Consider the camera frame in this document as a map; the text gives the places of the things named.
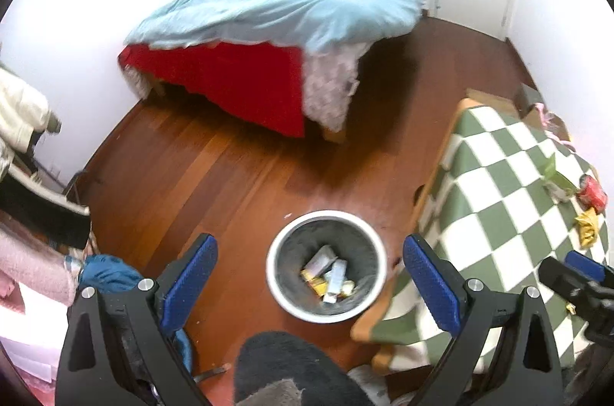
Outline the yellow snack bag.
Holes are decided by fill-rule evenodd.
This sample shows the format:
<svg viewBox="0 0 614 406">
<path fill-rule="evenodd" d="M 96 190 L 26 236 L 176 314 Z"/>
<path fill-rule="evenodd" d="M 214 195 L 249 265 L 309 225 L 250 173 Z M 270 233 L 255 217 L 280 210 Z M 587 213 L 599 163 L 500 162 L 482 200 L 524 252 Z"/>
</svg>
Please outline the yellow snack bag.
<svg viewBox="0 0 614 406">
<path fill-rule="evenodd" d="M 582 249 L 592 247 L 598 237 L 598 214 L 594 208 L 588 208 L 587 211 L 576 216 L 576 225 L 579 230 L 579 240 Z"/>
</svg>

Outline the red Coke can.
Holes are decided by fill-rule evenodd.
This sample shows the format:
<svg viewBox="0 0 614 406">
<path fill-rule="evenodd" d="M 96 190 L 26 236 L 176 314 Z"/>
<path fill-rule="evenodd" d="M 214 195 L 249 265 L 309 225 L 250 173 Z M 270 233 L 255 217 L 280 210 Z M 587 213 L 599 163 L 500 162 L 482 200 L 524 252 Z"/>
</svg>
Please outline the red Coke can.
<svg viewBox="0 0 614 406">
<path fill-rule="evenodd" d="M 593 208 L 597 214 L 605 212 L 608 204 L 608 195 L 601 187 L 599 181 L 589 174 L 581 176 L 576 197 L 586 208 Z"/>
</svg>

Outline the green white cardboard box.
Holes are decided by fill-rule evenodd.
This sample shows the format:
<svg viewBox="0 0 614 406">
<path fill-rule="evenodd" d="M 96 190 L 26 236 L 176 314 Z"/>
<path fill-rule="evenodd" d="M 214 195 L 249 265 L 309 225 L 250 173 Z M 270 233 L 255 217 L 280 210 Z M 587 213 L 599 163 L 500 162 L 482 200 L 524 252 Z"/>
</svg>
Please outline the green white cardboard box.
<svg viewBox="0 0 614 406">
<path fill-rule="evenodd" d="M 557 153 L 550 155 L 540 168 L 543 187 L 557 201 L 567 201 L 576 195 L 578 186 L 561 171 L 563 160 Z"/>
</svg>

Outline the white wrapper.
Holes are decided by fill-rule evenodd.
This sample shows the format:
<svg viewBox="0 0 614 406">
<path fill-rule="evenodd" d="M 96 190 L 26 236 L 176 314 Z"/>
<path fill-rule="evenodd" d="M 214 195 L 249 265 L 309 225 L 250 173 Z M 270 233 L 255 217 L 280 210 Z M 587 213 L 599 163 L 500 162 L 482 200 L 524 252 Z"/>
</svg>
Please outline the white wrapper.
<svg viewBox="0 0 614 406">
<path fill-rule="evenodd" d="M 337 260 L 337 255 L 329 245 L 323 245 L 301 271 L 302 278 L 309 282 L 325 273 Z"/>
</svg>

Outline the white rimmed trash bin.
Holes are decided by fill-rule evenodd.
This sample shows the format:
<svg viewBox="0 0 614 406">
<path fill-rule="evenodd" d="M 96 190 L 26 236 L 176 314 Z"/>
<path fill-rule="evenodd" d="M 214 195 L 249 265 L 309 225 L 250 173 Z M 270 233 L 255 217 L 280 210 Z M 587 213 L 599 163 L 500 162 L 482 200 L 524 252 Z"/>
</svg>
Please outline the white rimmed trash bin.
<svg viewBox="0 0 614 406">
<path fill-rule="evenodd" d="M 266 281 L 278 304 L 309 323 L 339 323 L 362 314 L 387 278 L 384 244 L 363 219 L 316 211 L 284 226 L 266 258 Z"/>
</svg>

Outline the blue cloth bundle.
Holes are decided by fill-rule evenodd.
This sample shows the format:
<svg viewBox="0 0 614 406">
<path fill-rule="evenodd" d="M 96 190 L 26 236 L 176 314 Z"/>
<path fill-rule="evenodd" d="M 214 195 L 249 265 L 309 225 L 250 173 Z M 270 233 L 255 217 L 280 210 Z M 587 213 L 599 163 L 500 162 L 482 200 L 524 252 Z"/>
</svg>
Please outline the blue cloth bundle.
<svg viewBox="0 0 614 406">
<path fill-rule="evenodd" d="M 143 275 L 127 265 L 121 258 L 95 254 L 85 258 L 79 274 L 79 287 L 94 287 L 102 294 L 129 292 L 139 284 Z M 180 354 L 187 372 L 193 370 L 193 348 L 184 329 L 171 334 L 175 350 Z"/>
</svg>

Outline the pink fluffy blanket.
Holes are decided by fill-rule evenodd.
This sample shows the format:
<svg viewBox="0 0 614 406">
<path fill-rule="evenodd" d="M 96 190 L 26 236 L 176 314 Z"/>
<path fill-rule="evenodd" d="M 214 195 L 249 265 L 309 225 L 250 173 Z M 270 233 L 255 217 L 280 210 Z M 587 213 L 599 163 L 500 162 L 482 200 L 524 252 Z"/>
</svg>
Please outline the pink fluffy blanket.
<svg viewBox="0 0 614 406">
<path fill-rule="evenodd" d="M 25 241 L 1 226 L 1 272 L 34 292 L 71 306 L 76 296 L 76 276 L 64 257 L 38 240 Z"/>
</svg>

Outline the black fuzzy slipper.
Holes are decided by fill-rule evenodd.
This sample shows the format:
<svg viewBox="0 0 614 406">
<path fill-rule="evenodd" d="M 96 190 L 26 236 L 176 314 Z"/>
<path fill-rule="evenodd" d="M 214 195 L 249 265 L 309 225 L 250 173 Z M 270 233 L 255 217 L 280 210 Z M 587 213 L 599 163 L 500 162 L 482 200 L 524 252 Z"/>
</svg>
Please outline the black fuzzy slipper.
<svg viewBox="0 0 614 406">
<path fill-rule="evenodd" d="M 237 405 L 370 405 L 363 389 L 313 343 L 268 331 L 241 346 L 234 371 Z"/>
</svg>

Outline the pink items on cardboard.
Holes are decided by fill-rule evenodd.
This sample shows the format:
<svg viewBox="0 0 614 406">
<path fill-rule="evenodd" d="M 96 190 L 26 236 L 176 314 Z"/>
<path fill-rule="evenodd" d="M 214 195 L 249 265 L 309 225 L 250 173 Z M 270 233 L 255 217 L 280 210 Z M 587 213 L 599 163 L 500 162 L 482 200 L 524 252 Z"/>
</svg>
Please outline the pink items on cardboard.
<svg viewBox="0 0 614 406">
<path fill-rule="evenodd" d="M 532 105 L 531 110 L 527 114 L 526 121 L 532 123 L 537 129 L 551 133 L 560 141 L 570 141 L 564 121 L 554 112 L 551 112 L 543 102 L 537 102 Z"/>
</svg>

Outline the cream jacket on chair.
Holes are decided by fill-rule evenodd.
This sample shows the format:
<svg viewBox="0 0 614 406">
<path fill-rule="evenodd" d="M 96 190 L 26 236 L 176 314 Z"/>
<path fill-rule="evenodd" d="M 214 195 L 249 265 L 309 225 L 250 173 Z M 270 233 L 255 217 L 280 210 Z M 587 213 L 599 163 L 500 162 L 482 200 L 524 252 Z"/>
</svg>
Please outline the cream jacket on chair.
<svg viewBox="0 0 614 406">
<path fill-rule="evenodd" d="M 61 122 L 48 98 L 1 64 L 1 178 L 16 155 L 33 155 L 44 133 L 58 134 Z"/>
</svg>

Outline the red bed base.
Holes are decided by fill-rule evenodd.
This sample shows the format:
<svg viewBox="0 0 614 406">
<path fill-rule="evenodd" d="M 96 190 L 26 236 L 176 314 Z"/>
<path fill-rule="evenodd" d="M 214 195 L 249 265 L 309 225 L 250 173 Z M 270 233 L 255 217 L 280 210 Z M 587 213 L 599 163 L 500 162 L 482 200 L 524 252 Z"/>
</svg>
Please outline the red bed base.
<svg viewBox="0 0 614 406">
<path fill-rule="evenodd" d="M 119 64 L 203 95 L 241 120 L 286 137 L 305 136 L 299 48 L 220 42 L 161 50 L 132 44 Z"/>
</svg>

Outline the light blue duvet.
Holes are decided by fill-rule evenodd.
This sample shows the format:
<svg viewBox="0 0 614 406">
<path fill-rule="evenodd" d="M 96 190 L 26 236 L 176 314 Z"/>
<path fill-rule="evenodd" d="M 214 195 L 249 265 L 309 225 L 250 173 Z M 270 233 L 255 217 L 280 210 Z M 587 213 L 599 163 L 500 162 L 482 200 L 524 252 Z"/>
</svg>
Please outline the light blue duvet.
<svg viewBox="0 0 614 406">
<path fill-rule="evenodd" d="M 410 33 L 424 1 L 174 0 L 146 17 L 125 42 L 151 48 L 268 42 L 320 54 Z"/>
</svg>

